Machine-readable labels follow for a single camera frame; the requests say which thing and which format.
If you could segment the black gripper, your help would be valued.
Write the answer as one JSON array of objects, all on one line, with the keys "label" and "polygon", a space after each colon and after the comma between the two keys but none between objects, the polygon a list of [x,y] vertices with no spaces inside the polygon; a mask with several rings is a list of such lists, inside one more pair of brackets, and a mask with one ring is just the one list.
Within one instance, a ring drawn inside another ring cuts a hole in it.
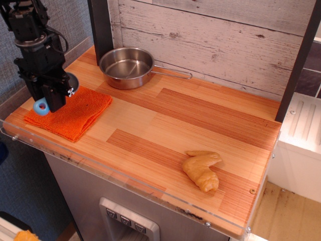
[{"label": "black gripper", "polygon": [[30,41],[15,39],[22,58],[14,63],[19,68],[19,76],[25,81],[34,101],[45,97],[50,112],[56,112],[66,104],[66,96],[58,89],[69,89],[65,83],[66,72],[64,51],[58,35],[41,35]]}]

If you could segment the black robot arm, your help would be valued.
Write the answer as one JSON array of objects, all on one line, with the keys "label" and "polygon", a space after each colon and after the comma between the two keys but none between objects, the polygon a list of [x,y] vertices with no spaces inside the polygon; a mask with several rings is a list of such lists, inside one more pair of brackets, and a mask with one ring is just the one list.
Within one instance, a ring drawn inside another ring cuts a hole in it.
[{"label": "black robot arm", "polygon": [[56,112],[78,90],[79,81],[65,72],[65,37],[48,26],[47,8],[41,1],[1,1],[1,16],[15,36],[22,57],[16,58],[19,77],[33,97],[38,115]]}]

